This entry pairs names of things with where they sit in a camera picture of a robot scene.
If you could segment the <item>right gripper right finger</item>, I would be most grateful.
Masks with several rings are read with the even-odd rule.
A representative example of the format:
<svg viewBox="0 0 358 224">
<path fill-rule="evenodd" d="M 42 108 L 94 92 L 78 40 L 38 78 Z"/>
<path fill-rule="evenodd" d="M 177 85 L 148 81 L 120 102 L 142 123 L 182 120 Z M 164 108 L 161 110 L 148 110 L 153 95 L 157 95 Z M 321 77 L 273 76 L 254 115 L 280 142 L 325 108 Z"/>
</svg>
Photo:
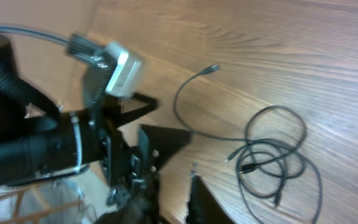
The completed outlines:
<svg viewBox="0 0 358 224">
<path fill-rule="evenodd" d="M 197 173 L 198 163 L 190 171 L 190 194 L 187 202 L 187 224 L 234 224 Z"/>
</svg>

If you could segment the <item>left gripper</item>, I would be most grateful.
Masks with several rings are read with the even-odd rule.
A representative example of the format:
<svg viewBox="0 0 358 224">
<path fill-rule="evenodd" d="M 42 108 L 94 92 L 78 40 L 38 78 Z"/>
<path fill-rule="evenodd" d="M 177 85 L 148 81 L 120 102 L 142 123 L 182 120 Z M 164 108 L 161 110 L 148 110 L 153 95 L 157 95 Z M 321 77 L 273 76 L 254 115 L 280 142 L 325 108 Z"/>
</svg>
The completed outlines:
<svg viewBox="0 0 358 224">
<path fill-rule="evenodd" d="M 105 95 L 90 102 L 83 97 L 85 115 L 81 121 L 82 165 L 79 173 L 99 161 L 111 191 L 107 205 L 125 205 L 144 185 L 142 172 L 152 166 L 160 170 L 180 149 L 190 143 L 192 134 L 184 129 L 141 124 L 138 146 L 129 147 L 119 127 L 158 108 L 158 99 L 135 92 L 131 98 Z"/>
</svg>

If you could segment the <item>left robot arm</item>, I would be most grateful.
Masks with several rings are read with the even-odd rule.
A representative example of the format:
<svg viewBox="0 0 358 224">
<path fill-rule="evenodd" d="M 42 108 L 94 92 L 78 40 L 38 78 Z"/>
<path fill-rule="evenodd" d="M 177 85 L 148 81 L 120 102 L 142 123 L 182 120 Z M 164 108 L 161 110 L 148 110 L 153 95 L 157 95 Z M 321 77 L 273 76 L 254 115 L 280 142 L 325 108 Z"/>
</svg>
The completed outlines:
<svg viewBox="0 0 358 224">
<path fill-rule="evenodd" d="M 82 110 L 62 111 L 19 77 L 9 34 L 47 40 L 88 68 Z M 144 61 L 119 42 L 100 45 L 78 34 L 69 39 L 36 30 L 0 27 L 0 185 L 18 187 L 86 172 L 101 164 L 110 187 L 106 203 L 123 207 L 181 148 L 191 133 L 142 125 L 136 146 L 120 127 L 153 112 L 155 98 L 137 92 Z"/>
</svg>

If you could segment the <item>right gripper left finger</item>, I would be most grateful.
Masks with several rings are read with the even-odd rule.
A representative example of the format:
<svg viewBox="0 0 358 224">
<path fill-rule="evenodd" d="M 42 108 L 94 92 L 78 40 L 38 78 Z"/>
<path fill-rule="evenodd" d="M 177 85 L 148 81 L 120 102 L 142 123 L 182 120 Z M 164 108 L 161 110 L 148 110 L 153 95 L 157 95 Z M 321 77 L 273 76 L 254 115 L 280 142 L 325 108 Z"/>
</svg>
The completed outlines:
<svg viewBox="0 0 358 224">
<path fill-rule="evenodd" d="M 149 174 L 146 186 L 116 212 L 101 215 L 96 224 L 158 224 L 160 176 Z"/>
</svg>

